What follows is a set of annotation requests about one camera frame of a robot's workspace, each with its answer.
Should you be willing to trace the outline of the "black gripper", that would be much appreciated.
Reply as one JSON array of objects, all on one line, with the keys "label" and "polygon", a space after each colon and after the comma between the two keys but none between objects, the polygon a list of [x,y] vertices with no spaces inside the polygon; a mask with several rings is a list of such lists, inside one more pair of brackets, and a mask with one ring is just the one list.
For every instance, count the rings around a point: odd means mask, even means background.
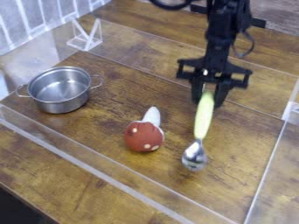
[{"label": "black gripper", "polygon": [[253,72],[229,61],[230,45],[207,44],[206,54],[198,59],[179,59],[177,77],[191,80],[191,100],[201,102],[205,82],[215,83],[215,108],[226,101],[231,88],[247,88]]}]

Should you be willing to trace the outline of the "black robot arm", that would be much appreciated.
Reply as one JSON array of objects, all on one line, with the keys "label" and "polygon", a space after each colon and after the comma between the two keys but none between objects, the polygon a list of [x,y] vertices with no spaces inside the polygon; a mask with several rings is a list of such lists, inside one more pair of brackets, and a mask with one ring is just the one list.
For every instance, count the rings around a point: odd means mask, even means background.
[{"label": "black robot arm", "polygon": [[247,88],[253,71],[235,66],[229,61],[230,48],[237,36],[251,25],[249,0],[207,0],[209,29],[206,31],[206,54],[198,59],[179,59],[177,77],[191,83],[191,99],[195,103],[203,98],[203,86],[215,84],[214,108],[226,101],[233,88]]}]

